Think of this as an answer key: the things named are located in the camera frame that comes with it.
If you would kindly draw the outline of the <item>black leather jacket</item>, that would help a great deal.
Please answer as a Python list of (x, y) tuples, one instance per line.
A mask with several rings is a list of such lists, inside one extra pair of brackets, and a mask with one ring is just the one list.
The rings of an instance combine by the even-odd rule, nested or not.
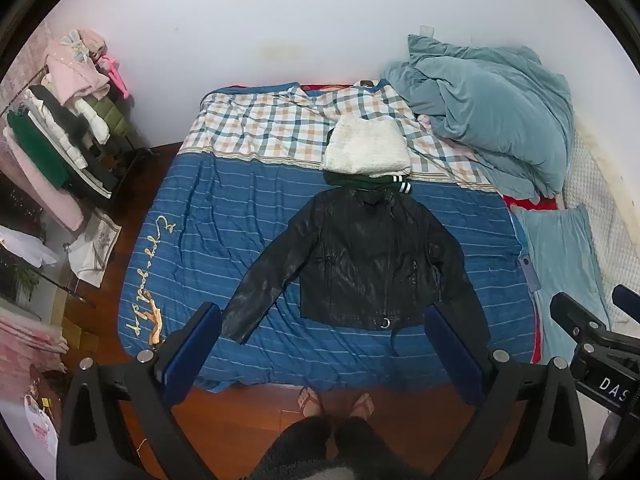
[(221, 333), (245, 344), (292, 281), (311, 321), (397, 333), (439, 306), (490, 338), (461, 245), (406, 194), (343, 186), (314, 196), (248, 268)]

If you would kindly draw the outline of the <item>clothes rack with garments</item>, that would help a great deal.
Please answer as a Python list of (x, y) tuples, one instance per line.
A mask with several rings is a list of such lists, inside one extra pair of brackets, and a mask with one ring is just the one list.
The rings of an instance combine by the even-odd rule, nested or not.
[(139, 156), (131, 94), (99, 70), (101, 55), (97, 32), (55, 37), (40, 24), (1, 81), (1, 172), (70, 232), (111, 205)]

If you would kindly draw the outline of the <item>white plastic bag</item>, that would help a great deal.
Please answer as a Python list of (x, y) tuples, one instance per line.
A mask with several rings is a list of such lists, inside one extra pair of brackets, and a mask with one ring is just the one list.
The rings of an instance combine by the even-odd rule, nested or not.
[(55, 458), (58, 455), (58, 432), (52, 420), (29, 393), (24, 396), (24, 410), (32, 434), (49, 454)]

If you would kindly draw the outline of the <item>pink patterned fabric stack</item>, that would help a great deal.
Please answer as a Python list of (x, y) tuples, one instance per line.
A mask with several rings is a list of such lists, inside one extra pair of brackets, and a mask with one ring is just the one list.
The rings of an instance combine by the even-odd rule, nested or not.
[(21, 402), (32, 381), (29, 374), (32, 365), (40, 372), (65, 372), (62, 356), (67, 351), (61, 327), (1, 308), (1, 400)]

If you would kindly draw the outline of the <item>purple phone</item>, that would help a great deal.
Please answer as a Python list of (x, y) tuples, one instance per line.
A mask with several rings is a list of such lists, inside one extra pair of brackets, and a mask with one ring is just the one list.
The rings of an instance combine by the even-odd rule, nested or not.
[(521, 255), (518, 257), (521, 269), (526, 279), (526, 283), (530, 292), (536, 292), (541, 288), (538, 275), (533, 267), (532, 259), (529, 255)]

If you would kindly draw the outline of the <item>teal pillow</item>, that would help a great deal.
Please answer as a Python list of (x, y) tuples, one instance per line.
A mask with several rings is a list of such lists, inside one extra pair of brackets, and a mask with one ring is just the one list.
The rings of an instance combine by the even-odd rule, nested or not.
[(521, 255), (532, 259), (541, 284), (532, 292), (540, 329), (539, 362), (546, 364), (555, 356), (570, 360), (576, 342), (551, 318), (550, 304), (555, 294), (565, 292), (604, 325), (610, 324), (586, 208), (520, 209), (512, 219), (523, 245)]

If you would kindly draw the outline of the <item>white embroidered cloth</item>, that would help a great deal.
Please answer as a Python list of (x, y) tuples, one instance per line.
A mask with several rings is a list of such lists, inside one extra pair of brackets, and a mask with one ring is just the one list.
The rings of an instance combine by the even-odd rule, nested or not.
[(104, 211), (97, 209), (85, 231), (66, 248), (70, 270), (79, 281), (100, 288), (122, 228)]

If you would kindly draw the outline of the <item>red under sheet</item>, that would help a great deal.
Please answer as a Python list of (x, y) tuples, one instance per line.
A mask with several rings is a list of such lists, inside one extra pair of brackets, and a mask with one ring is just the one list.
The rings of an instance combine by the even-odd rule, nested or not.
[(537, 203), (531, 200), (517, 200), (516, 198), (503, 195), (503, 201), (510, 210), (511, 214), (515, 214), (518, 210), (557, 210), (556, 201), (553, 198), (541, 198)]

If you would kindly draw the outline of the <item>blue striped bed sheet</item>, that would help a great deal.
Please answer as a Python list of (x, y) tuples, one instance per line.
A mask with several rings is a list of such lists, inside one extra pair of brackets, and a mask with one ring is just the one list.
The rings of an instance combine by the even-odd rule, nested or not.
[(208, 301), (224, 326), (198, 375), (205, 389), (427, 388), (446, 380), (423, 328), (431, 304), (532, 359), (520, 252), (495, 193), (360, 191), (316, 170), (181, 154), (142, 224), (117, 330), (136, 354)]

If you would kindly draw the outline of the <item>white dotted mattress pad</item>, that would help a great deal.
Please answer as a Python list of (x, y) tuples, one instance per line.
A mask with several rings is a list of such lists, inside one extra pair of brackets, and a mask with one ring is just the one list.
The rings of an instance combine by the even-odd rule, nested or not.
[(565, 206), (584, 206), (600, 266), (608, 319), (631, 326), (631, 316), (613, 304), (615, 286), (639, 290), (639, 206), (597, 136), (581, 121), (575, 122), (575, 139), (563, 186)]

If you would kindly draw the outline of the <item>person's right foot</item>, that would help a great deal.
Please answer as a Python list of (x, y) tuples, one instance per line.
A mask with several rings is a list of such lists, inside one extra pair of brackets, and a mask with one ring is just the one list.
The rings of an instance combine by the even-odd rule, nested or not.
[(372, 400), (372, 396), (368, 392), (364, 392), (354, 404), (350, 410), (350, 418), (360, 418), (363, 420), (369, 420), (373, 415), (375, 406)]

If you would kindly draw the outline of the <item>person's foot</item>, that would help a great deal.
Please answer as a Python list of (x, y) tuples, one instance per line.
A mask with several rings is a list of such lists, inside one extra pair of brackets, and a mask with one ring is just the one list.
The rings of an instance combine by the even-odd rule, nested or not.
[(350, 418), (360, 418), (363, 420), (369, 420), (373, 415), (375, 406), (372, 400), (372, 396), (368, 392), (364, 392), (354, 404), (350, 410)]
[(324, 414), (324, 407), (318, 393), (310, 387), (304, 387), (297, 397), (299, 413), (303, 418), (318, 417)]

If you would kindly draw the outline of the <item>person's dark trousers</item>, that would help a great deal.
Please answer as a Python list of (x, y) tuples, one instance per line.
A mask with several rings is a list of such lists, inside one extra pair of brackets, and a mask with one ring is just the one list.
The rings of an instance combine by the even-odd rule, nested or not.
[(268, 448), (251, 479), (425, 479), (359, 417), (333, 429), (326, 416), (286, 428)]

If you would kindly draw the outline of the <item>person's left foot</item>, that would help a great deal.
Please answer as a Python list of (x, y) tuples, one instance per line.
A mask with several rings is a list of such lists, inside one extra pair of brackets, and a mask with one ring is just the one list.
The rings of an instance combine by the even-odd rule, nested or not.
[(318, 393), (310, 387), (304, 387), (297, 397), (299, 413), (303, 418), (318, 417), (324, 414), (324, 407)]

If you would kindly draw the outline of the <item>teal crumpled duvet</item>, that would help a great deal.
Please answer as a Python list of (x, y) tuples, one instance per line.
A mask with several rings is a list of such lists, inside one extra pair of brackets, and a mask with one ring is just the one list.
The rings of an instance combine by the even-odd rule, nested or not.
[(411, 35), (408, 58), (381, 77), (434, 136), (471, 150), (500, 193), (534, 202), (562, 191), (575, 139), (570, 86), (532, 49)]

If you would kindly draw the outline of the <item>white fleece folded garment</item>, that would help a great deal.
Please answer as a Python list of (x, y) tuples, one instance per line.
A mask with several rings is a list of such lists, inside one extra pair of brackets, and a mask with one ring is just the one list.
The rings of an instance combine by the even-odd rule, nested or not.
[(329, 134), (321, 168), (371, 178), (411, 172), (408, 145), (393, 118), (342, 116)]

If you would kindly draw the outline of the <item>plaid checked blanket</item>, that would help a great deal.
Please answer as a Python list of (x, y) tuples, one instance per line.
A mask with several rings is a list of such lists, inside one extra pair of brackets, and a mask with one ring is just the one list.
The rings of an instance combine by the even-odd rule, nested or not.
[(382, 80), (373, 87), (353, 84), (326, 91), (307, 91), (291, 82), (210, 92), (179, 152), (320, 169), (328, 134), (343, 115), (396, 122), (408, 146), (413, 180), (495, 189), (461, 148), (433, 136)]

